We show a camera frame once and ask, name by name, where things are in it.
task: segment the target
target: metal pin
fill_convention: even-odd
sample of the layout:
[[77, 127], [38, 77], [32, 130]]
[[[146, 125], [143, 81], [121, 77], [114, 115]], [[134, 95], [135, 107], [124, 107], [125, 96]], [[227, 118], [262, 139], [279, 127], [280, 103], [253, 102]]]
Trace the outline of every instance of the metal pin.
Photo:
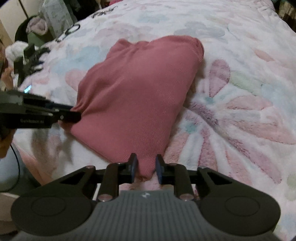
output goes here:
[[101, 201], [101, 202], [107, 202], [107, 201], [110, 201], [112, 200], [113, 197], [109, 194], [101, 194], [100, 196], [98, 196], [98, 200]]
[[194, 196], [190, 193], [184, 193], [184, 194], [181, 194], [179, 198], [183, 201], [191, 201], [194, 199]]

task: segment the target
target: wall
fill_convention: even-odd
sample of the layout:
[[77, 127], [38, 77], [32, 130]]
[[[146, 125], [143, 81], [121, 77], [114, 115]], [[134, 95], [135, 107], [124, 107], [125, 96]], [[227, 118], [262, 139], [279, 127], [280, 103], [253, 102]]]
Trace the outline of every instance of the wall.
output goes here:
[[0, 39], [3, 42], [5, 47], [12, 44], [12, 41], [11, 41], [8, 33], [6, 32], [1, 21], [0, 21]]

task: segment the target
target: white cloth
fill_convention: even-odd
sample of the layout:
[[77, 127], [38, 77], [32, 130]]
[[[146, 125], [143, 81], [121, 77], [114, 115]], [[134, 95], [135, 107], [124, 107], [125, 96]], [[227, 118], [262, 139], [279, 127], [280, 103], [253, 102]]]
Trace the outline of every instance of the white cloth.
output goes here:
[[13, 67], [13, 62], [20, 56], [24, 55], [24, 49], [28, 47], [28, 43], [16, 41], [5, 49], [8, 64]]
[[29, 34], [31, 32], [36, 33], [38, 35], [44, 35], [48, 31], [48, 25], [47, 22], [40, 18], [40, 17], [34, 17], [30, 20], [28, 23], [26, 33]]
[[45, 0], [41, 14], [51, 26], [51, 34], [56, 38], [73, 25], [73, 20], [63, 0]]

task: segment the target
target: pink cloth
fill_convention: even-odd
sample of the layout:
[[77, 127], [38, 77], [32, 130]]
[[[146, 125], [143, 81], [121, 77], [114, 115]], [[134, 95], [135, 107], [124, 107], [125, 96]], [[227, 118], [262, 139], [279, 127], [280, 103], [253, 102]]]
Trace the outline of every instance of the pink cloth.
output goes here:
[[110, 1], [109, 6], [111, 6], [112, 4], [115, 4], [117, 2], [121, 2], [121, 1], [123, 1], [123, 0], [113, 0], [113, 1]]
[[150, 179], [203, 55], [201, 42], [189, 36], [120, 39], [80, 82], [73, 110], [82, 119], [71, 133], [110, 162], [135, 152], [140, 176]]

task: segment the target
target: bedding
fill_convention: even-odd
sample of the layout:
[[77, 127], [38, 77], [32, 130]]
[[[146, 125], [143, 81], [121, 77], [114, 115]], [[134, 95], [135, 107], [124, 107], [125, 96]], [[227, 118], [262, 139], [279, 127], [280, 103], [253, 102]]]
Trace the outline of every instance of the bedding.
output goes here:
[[[296, 33], [270, 0], [124, 0], [80, 22], [48, 44], [43, 71], [28, 77], [32, 93], [75, 105], [78, 84], [121, 38], [152, 41], [190, 35], [204, 61], [170, 134], [164, 159], [187, 169], [208, 166], [273, 196], [281, 219], [275, 234], [296, 235]], [[64, 132], [18, 130], [15, 144], [42, 184], [86, 165], [108, 162]], [[160, 189], [137, 180], [121, 189]]]

